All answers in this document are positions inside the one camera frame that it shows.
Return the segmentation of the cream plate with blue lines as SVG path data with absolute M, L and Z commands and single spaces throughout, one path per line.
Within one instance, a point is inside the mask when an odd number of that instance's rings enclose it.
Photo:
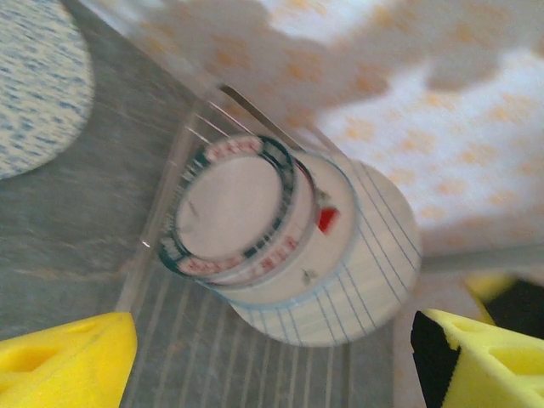
M 232 304 L 250 326 L 283 343 L 349 343 L 392 319 L 411 295 L 422 240 L 411 206 L 376 169 L 346 156 L 328 158 L 348 177 L 358 203 L 353 246 L 336 271 L 300 303 L 249 309 Z

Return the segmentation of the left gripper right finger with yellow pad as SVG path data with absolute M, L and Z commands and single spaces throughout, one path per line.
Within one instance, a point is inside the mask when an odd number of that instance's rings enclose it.
M 544 340 L 427 309 L 411 346 L 426 408 L 544 408 Z

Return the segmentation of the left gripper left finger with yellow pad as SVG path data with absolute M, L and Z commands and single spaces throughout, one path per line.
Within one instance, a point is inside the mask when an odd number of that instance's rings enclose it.
M 0 341 L 0 408 L 119 408 L 137 344 L 129 313 Z

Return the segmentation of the small plate with red print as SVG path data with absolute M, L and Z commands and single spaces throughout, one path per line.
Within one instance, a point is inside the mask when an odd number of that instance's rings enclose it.
M 247 266 L 236 267 L 233 272 L 224 272 L 211 277 L 197 278 L 199 283 L 214 288 L 238 288 L 258 284 L 278 272 L 280 267 L 292 261 L 302 250 L 311 235 L 315 221 L 315 182 L 307 167 L 294 156 L 296 191 L 292 209 L 288 211 L 286 226 L 273 238 L 271 245 L 258 250 L 255 260 Z

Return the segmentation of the plate with dark blue speckles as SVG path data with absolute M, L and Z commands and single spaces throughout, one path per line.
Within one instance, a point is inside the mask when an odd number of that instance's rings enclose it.
M 63 153 L 94 88 L 88 45 L 60 0 L 0 0 L 0 180 Z

